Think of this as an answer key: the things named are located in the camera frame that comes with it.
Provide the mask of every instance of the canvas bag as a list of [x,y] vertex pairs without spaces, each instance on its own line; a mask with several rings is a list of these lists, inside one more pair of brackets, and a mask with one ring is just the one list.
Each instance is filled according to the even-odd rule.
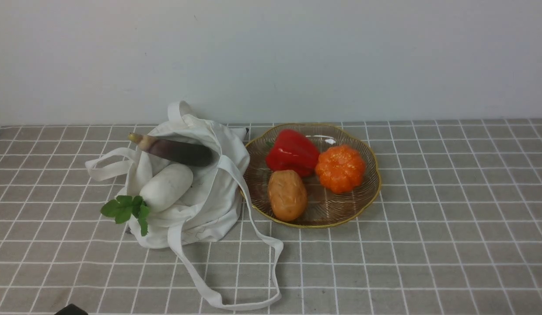
[[[252,218],[251,197],[243,173],[249,164],[249,153],[243,145],[245,128],[231,130],[212,120],[199,119],[191,107],[181,101],[168,106],[169,121],[159,124],[149,132],[151,136],[164,137],[182,142],[201,143],[213,150],[215,161],[207,167],[190,167],[193,171],[192,187],[170,208],[147,217],[148,234],[140,235],[140,227],[131,216],[129,227],[139,244],[149,249],[170,247],[181,259],[191,275],[195,287],[207,302],[216,308],[230,311],[250,311],[267,307],[281,298],[276,278],[276,264],[283,250],[283,242],[263,235],[255,227]],[[112,156],[123,156],[126,160],[111,163],[102,168],[95,166]],[[103,181],[127,174],[125,187],[118,195],[138,195],[141,188],[155,174],[171,162],[139,149],[118,148],[85,163],[89,175]],[[183,245],[195,242],[216,242],[230,231],[239,218],[241,195],[245,196],[249,219],[257,236],[275,249],[271,277],[276,294],[265,301],[243,304],[222,303],[220,293],[210,289],[197,273],[193,264],[183,253]]]

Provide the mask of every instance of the bag strap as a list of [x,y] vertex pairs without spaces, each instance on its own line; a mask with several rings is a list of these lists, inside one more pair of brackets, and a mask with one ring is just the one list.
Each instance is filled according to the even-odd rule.
[[[128,160],[111,163],[105,167],[95,169],[95,166],[98,165],[98,163],[112,156],[123,156],[124,158],[126,157]],[[100,158],[87,161],[84,165],[86,166],[90,177],[100,182],[108,178],[127,174],[127,172],[129,172],[129,168],[131,168],[132,165],[136,163],[134,156],[135,151],[127,147],[120,147],[106,153]]]
[[249,220],[251,221],[251,225],[253,226],[253,229],[255,230],[255,234],[259,237],[259,239],[261,239],[267,245],[275,249],[275,257],[273,260],[273,272],[271,273],[271,277],[273,280],[273,285],[275,285],[276,294],[273,295],[273,297],[271,297],[270,299],[267,299],[265,301],[224,305],[222,303],[222,295],[207,286],[207,284],[205,283],[205,281],[203,281],[203,278],[201,278],[201,276],[199,275],[199,273],[197,272],[193,264],[189,261],[189,259],[187,259],[187,257],[185,257],[185,253],[183,253],[183,247],[181,245],[181,231],[182,231],[183,223],[185,222],[181,222],[175,227],[171,227],[169,229],[168,243],[171,249],[176,253],[176,255],[178,255],[179,259],[181,259],[181,262],[185,265],[185,268],[187,269],[187,271],[189,271],[189,274],[191,275],[191,278],[193,279],[193,283],[195,283],[195,287],[197,287],[197,290],[199,291],[201,296],[205,300],[207,300],[207,302],[213,307],[220,308],[220,309],[227,309],[229,311],[252,311],[254,309],[267,307],[271,305],[272,303],[275,303],[281,298],[279,284],[276,279],[276,264],[279,261],[279,256],[281,252],[283,251],[283,242],[280,241],[279,239],[268,237],[267,235],[261,234],[261,232],[257,230],[257,227],[255,227],[255,223],[253,222],[253,217],[251,216],[251,208],[253,207],[253,204],[251,203],[251,197],[249,196],[249,189],[247,187],[247,183],[245,183],[245,180],[243,179],[241,172],[234,165],[231,159],[225,155],[221,156],[217,167],[229,173],[232,176],[232,178],[238,183],[241,191],[243,192],[245,196],[247,205],[249,207],[249,211],[248,211]]
[[173,102],[168,105],[168,120],[172,123],[187,124],[183,121],[183,116],[196,116],[191,109],[191,106],[186,101]]

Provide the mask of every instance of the orange pumpkin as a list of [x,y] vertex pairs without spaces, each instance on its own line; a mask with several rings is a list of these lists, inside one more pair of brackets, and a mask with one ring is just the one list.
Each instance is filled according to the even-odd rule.
[[319,155],[315,173],[319,182],[333,193],[353,190],[363,181],[366,163],[348,145],[334,146]]

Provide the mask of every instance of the plate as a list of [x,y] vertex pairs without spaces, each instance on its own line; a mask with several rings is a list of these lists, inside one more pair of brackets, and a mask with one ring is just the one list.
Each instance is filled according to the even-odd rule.
[[[303,178],[308,192],[308,207],[298,219],[290,222],[278,220],[273,214],[267,186],[272,171],[265,163],[265,157],[271,150],[271,143],[284,129],[293,129],[310,139],[320,152],[332,146],[347,144],[360,152],[366,162],[363,183],[351,192],[333,194],[321,186],[316,175]],[[295,123],[281,124],[268,130],[261,137],[251,140],[246,146],[251,160],[244,178],[249,187],[251,202],[255,209],[269,219],[296,228],[329,228],[346,223],[360,215],[379,195],[381,176],[378,162],[372,149],[364,142],[354,138],[344,130],[329,124]]]

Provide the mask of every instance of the parsley sprig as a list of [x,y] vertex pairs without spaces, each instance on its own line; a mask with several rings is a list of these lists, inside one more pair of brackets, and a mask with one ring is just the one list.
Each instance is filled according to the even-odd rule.
[[106,217],[115,218],[117,224],[129,221],[133,215],[139,221],[140,235],[144,237],[148,233],[147,216],[150,209],[141,196],[117,196],[101,207],[100,212]]

